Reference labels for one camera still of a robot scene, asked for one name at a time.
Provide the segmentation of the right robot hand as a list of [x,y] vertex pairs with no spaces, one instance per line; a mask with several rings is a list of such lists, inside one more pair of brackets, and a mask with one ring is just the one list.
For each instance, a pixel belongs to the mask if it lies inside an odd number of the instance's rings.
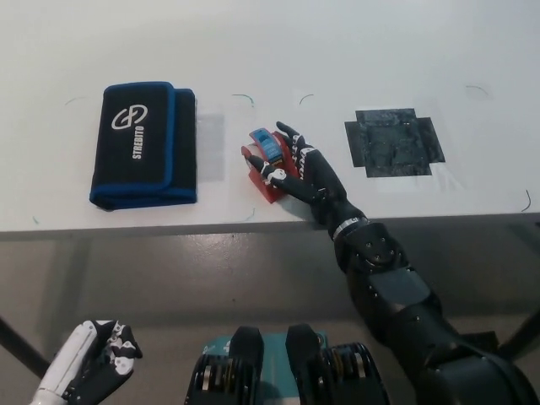
[[354,224],[368,224],[365,214],[348,200],[342,182],[321,151],[292,127],[280,121],[276,125],[297,175],[252,155],[246,160],[263,184],[308,204],[315,221],[328,230],[332,239]]

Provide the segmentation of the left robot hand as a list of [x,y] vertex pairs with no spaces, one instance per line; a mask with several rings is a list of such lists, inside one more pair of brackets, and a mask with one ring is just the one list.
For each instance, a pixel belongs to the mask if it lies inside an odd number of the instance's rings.
[[116,320],[84,321],[58,351],[33,404],[99,404],[132,375],[143,353],[132,329]]

